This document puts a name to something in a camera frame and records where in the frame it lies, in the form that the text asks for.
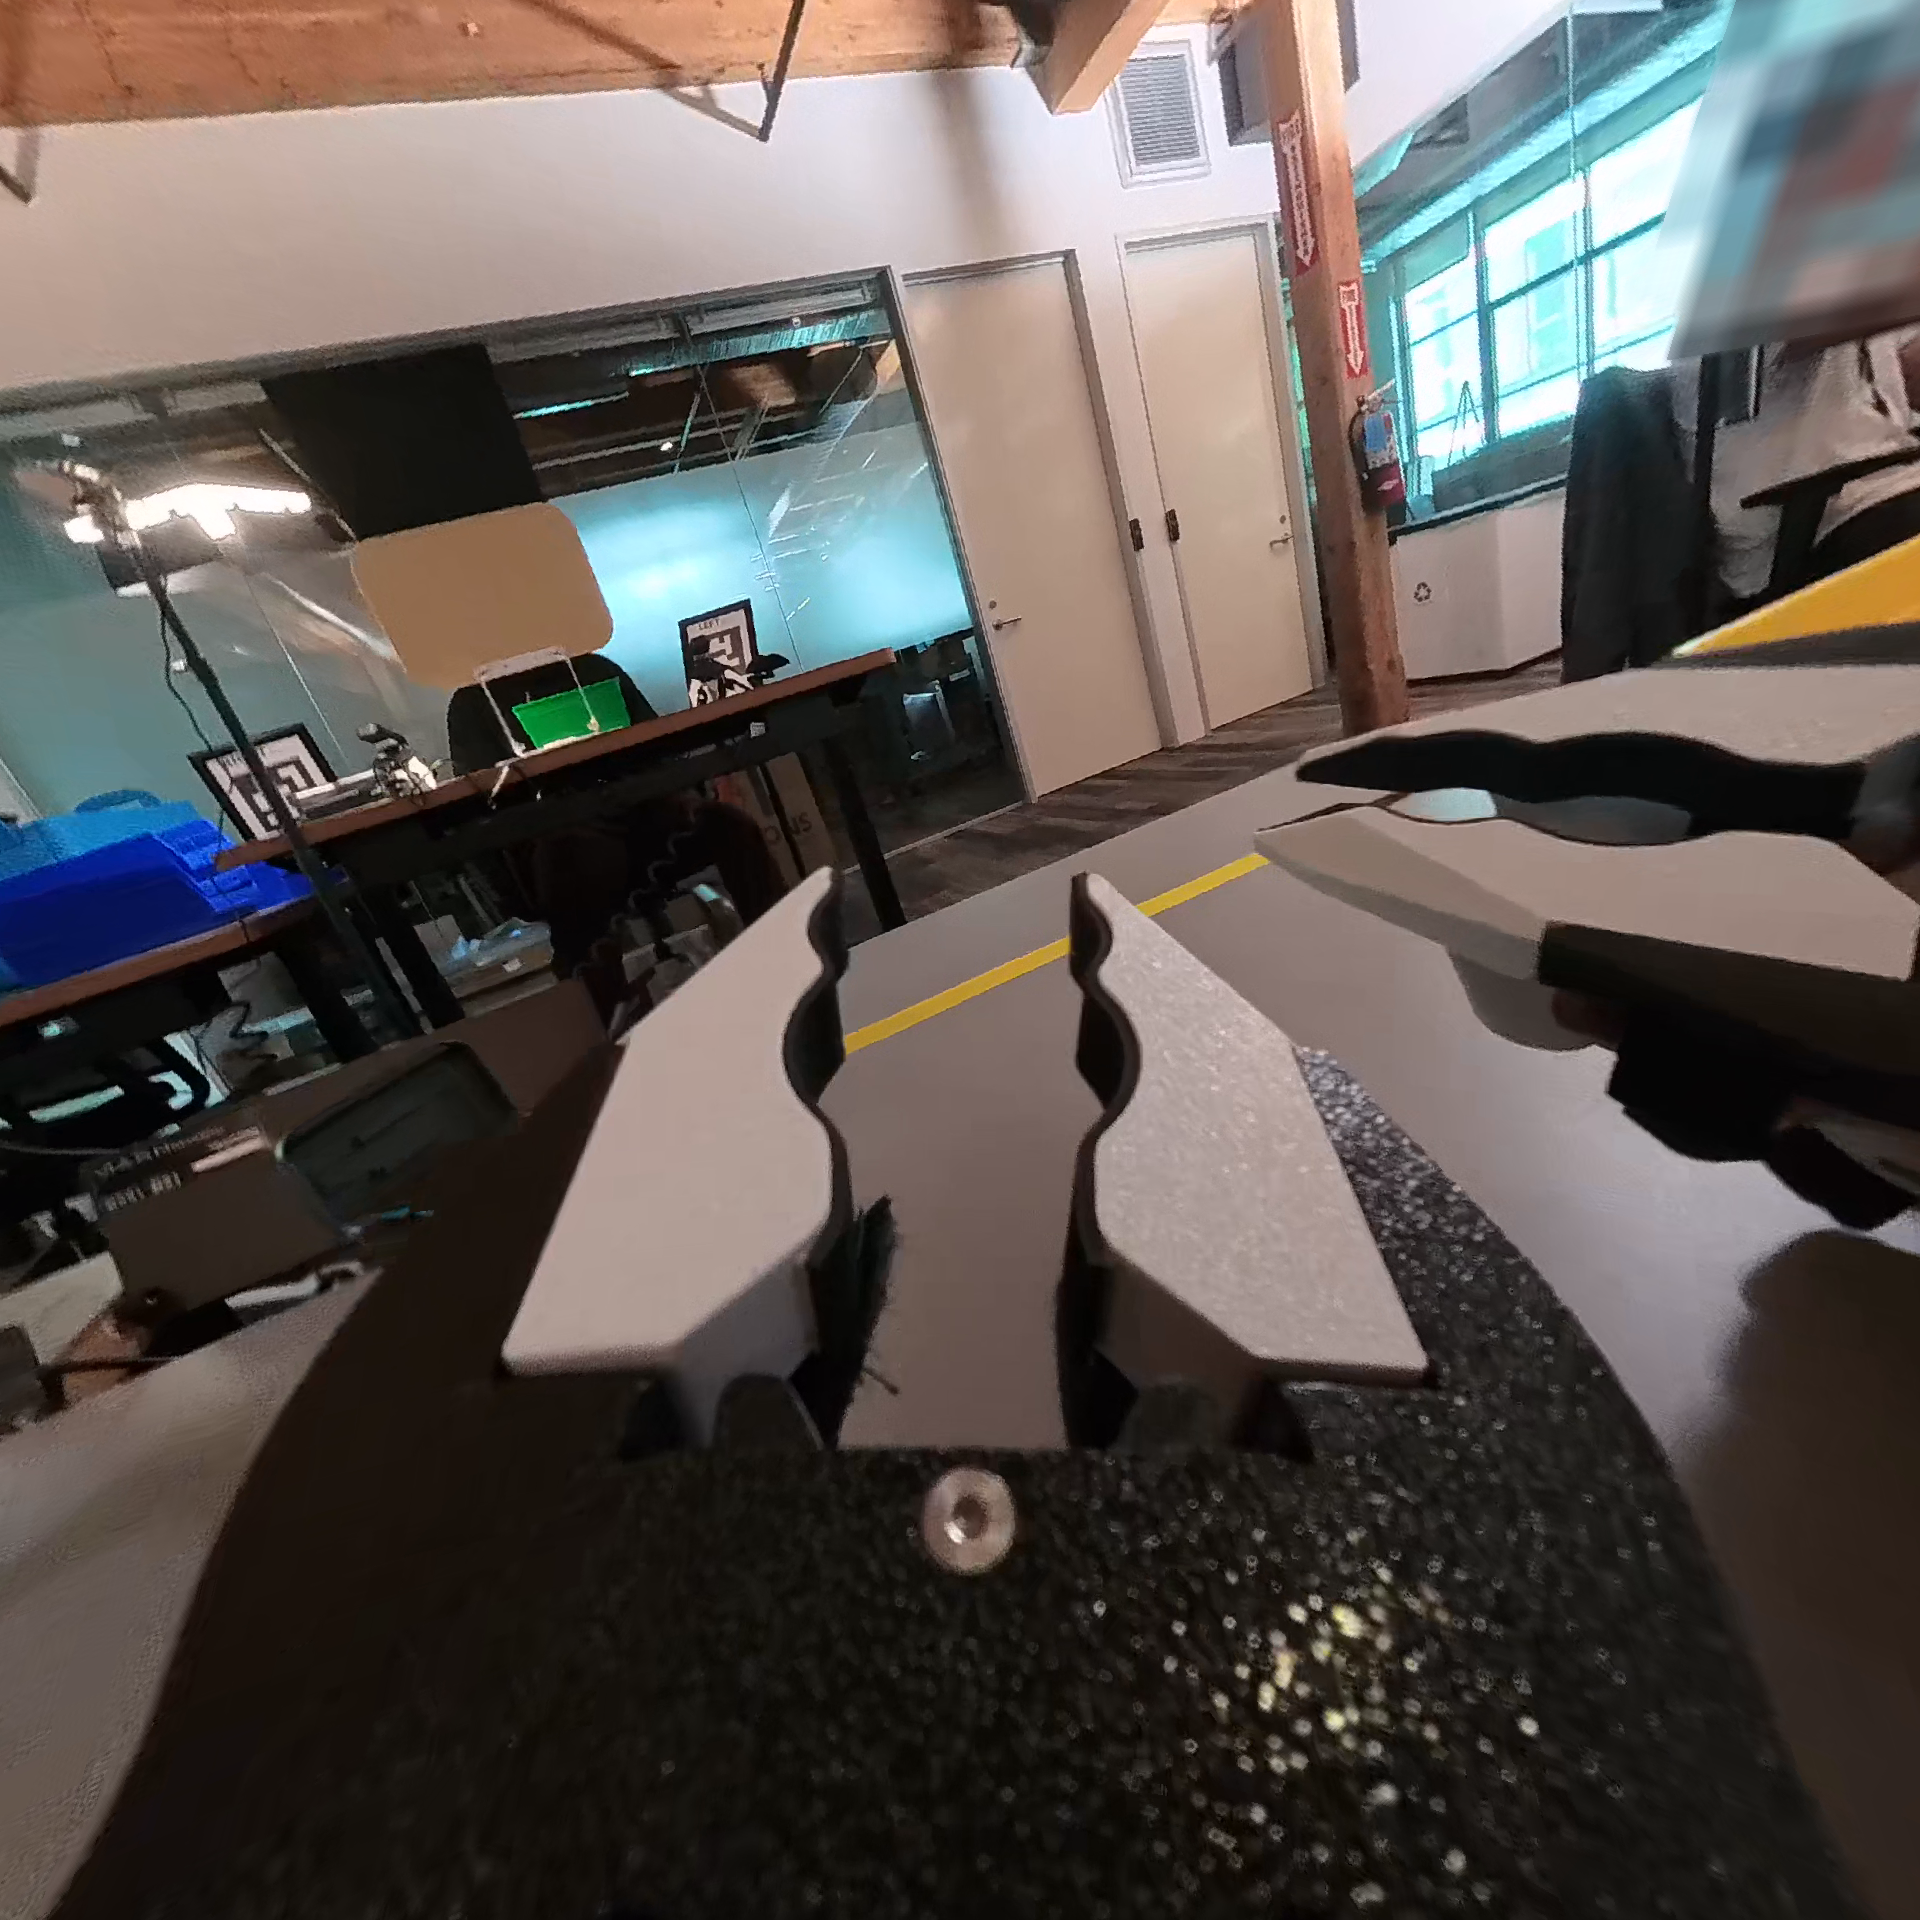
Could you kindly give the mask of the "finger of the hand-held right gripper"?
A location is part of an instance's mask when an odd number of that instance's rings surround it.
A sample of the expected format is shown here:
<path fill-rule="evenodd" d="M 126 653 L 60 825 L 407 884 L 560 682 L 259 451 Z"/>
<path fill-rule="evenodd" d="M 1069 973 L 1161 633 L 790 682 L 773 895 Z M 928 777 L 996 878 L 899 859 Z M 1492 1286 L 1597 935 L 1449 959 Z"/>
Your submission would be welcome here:
<path fill-rule="evenodd" d="M 1597 846 L 1516 820 L 1430 825 L 1363 805 L 1265 825 L 1256 859 L 1449 948 L 1475 1019 L 1516 1045 L 1586 1045 L 1536 973 L 1551 925 L 1836 964 L 1864 981 L 1907 981 L 1920 925 L 1912 895 L 1873 878 L 1856 859 L 1782 835 Z"/>
<path fill-rule="evenodd" d="M 1301 787 L 1443 805 L 1597 846 L 1789 835 L 1912 841 L 1912 665 L 1659 665 L 1430 726 L 1355 733 L 1298 765 Z"/>

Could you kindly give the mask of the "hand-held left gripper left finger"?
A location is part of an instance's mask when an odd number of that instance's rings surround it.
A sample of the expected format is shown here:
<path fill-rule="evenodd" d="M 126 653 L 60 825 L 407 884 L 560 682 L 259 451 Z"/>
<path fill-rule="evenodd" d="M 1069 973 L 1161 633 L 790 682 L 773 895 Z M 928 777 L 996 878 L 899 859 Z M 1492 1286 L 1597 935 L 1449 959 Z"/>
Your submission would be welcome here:
<path fill-rule="evenodd" d="M 606 1092 L 512 1318 L 512 1380 L 632 1372 L 711 1445 L 736 1380 L 827 1359 L 847 1232 L 841 873 L 813 873 L 614 1041 Z"/>

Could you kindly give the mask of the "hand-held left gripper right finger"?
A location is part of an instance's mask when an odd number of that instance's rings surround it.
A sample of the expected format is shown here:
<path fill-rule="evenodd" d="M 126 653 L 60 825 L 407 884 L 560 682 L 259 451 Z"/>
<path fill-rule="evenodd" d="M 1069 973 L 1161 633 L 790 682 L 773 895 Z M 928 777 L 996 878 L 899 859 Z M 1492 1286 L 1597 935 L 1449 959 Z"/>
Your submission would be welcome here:
<path fill-rule="evenodd" d="M 1298 1041 L 1095 873 L 1069 988 L 1061 1445 L 1301 1445 L 1298 1385 L 1430 1385 Z"/>

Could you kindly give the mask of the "dark jacket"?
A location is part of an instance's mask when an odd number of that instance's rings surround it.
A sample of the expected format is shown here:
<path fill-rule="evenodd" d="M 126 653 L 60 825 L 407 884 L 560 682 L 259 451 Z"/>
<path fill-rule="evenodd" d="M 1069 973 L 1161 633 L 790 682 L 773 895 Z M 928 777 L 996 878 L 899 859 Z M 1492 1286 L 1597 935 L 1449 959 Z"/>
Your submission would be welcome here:
<path fill-rule="evenodd" d="M 1597 373 L 1567 446 L 1554 682 L 1615 682 L 1700 641 L 1713 530 L 1673 373 Z"/>

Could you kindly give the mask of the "yellow tape line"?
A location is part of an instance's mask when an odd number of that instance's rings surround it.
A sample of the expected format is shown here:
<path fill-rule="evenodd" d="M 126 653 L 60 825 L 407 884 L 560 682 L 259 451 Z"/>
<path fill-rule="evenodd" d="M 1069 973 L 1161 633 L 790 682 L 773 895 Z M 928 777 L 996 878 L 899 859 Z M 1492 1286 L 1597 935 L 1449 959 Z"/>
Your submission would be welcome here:
<path fill-rule="evenodd" d="M 1190 912 L 1190 902 L 1204 902 L 1204 895 L 1221 895 L 1221 884 L 1235 884 L 1235 878 L 1256 878 L 1256 873 L 1265 873 L 1265 859 L 1235 859 L 1235 866 L 1192 873 L 1192 878 L 1182 878 L 1182 884 L 1161 884 L 1161 895 L 1152 895 L 1152 902 L 1134 902 L 1134 912 L 1139 912 L 1139 914 L 1161 914 L 1161 912 Z M 940 988 L 940 993 L 928 993 L 928 1004 L 899 1004 L 897 1019 L 853 1029 L 853 1030 L 847 1030 L 847 1056 L 853 1056 L 853 1045 L 879 1045 L 879 1041 L 897 1041 L 897 1030 L 914 1030 L 914 1029 L 934 1029 L 934 1019 L 946 1019 L 946 1008 L 964 1008 L 964 1004 L 979 1004 L 979 993 L 996 993 L 996 988 L 1018 988 L 1018 981 L 1030 981 L 1030 973 L 1052 973 L 1052 964 L 1061 964 L 1061 959 L 1069 959 L 1069 944 L 1052 944 L 1052 948 L 1028 948 L 1028 959 L 1013 959 L 1013 964 L 996 964 L 996 973 L 971 973 L 971 981 Z"/>

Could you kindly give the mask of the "cardboard box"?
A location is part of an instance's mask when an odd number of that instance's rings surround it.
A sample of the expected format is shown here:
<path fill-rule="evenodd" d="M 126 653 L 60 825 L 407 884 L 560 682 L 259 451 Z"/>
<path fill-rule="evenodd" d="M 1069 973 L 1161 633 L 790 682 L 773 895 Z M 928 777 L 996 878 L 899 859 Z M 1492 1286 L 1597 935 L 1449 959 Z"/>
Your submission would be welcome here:
<path fill-rule="evenodd" d="M 736 805 L 762 835 L 790 884 L 803 884 L 813 873 L 841 873 L 841 841 L 803 755 L 726 774 L 715 805 Z"/>

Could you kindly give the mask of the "red fire extinguisher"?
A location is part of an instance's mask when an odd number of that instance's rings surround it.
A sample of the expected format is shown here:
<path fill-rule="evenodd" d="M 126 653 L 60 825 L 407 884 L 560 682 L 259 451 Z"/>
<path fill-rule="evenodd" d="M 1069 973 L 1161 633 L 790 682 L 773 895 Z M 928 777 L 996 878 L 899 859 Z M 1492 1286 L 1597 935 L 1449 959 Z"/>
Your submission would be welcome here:
<path fill-rule="evenodd" d="M 1389 383 L 1347 406 L 1347 463 L 1355 463 L 1363 516 L 1400 530 L 1400 437 L 1397 437 Z"/>

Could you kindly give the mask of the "grey equipment case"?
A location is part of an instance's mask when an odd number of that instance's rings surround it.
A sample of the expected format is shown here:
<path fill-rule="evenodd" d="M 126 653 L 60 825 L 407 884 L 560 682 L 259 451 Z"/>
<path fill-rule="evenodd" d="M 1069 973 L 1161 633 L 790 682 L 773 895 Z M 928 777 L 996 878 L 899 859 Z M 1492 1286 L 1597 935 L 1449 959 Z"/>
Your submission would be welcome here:
<path fill-rule="evenodd" d="M 113 1318 L 171 1329 L 293 1283 L 414 1203 L 442 1160 L 499 1142 L 516 1120 L 526 1092 L 474 1041 L 398 1041 L 113 1150 L 86 1167 L 126 1283 Z"/>

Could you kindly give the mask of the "green box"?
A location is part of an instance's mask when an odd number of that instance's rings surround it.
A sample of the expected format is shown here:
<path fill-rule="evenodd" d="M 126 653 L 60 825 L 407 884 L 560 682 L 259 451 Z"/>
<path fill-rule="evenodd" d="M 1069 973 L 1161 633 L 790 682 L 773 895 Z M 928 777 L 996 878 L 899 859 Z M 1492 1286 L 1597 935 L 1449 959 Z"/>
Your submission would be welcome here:
<path fill-rule="evenodd" d="M 614 682 L 575 682 L 560 697 L 516 705 L 512 719 L 516 719 L 529 755 L 632 726 Z"/>

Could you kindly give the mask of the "large window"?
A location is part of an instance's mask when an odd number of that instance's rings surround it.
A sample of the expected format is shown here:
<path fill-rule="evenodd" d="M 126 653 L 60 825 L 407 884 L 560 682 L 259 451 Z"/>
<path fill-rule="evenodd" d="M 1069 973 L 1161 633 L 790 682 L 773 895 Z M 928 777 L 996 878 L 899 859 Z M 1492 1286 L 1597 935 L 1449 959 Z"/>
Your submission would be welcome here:
<path fill-rule="evenodd" d="M 1464 516 L 1567 479 L 1578 383 L 1662 361 L 1659 224 L 1701 82 L 1701 27 L 1554 15 L 1355 169 L 1400 516 Z"/>

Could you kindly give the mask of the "white door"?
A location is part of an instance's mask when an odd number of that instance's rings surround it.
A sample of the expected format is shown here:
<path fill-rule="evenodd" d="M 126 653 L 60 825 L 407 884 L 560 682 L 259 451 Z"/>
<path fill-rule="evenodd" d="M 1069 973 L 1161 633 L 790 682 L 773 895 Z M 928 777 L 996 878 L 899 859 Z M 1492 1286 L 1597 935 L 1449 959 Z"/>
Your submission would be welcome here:
<path fill-rule="evenodd" d="M 1324 682 L 1276 233 L 1134 238 L 1128 326 L 1192 705 L 1221 733 Z"/>
<path fill-rule="evenodd" d="M 1157 747 L 1061 255 L 908 277 L 899 329 L 1028 797 Z"/>

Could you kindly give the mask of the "tan panel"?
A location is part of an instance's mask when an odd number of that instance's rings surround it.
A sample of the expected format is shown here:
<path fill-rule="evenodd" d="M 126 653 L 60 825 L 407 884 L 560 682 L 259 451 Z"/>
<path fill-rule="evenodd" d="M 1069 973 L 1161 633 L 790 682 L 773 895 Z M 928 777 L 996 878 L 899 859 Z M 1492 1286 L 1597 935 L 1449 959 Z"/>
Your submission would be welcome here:
<path fill-rule="evenodd" d="M 414 688 L 516 653 L 604 653 L 614 620 L 558 501 L 355 543 L 355 592 Z"/>

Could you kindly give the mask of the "stack of blue bins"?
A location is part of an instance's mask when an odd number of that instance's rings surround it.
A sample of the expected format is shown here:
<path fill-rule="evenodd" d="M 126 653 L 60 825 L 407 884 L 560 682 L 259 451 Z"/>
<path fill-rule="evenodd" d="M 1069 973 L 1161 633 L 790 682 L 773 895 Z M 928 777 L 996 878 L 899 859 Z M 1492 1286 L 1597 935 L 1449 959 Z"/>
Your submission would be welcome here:
<path fill-rule="evenodd" d="M 226 846 L 229 835 L 192 805 L 137 787 L 28 825 L 0 820 L 0 988 L 56 988 L 312 902 L 304 873 L 226 873 Z"/>

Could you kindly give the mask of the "black panel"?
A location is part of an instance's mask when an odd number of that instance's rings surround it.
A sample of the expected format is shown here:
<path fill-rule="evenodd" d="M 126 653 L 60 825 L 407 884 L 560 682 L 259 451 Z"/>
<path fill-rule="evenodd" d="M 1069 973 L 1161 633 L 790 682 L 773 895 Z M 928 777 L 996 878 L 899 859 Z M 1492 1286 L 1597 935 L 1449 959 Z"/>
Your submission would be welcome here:
<path fill-rule="evenodd" d="M 328 373 L 259 378 L 304 479 L 328 501 L 355 543 L 529 510 L 542 467 L 495 378 L 495 352 L 424 348 Z"/>

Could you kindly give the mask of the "wall air vent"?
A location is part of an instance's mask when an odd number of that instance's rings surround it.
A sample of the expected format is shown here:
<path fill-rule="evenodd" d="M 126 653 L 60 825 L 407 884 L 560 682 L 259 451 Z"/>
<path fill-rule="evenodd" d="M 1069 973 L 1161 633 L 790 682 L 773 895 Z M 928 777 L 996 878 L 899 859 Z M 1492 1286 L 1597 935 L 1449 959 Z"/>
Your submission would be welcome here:
<path fill-rule="evenodd" d="M 1111 141 L 1115 141 L 1115 183 L 1210 176 L 1190 39 L 1139 47 L 1104 103 L 1111 103 Z"/>

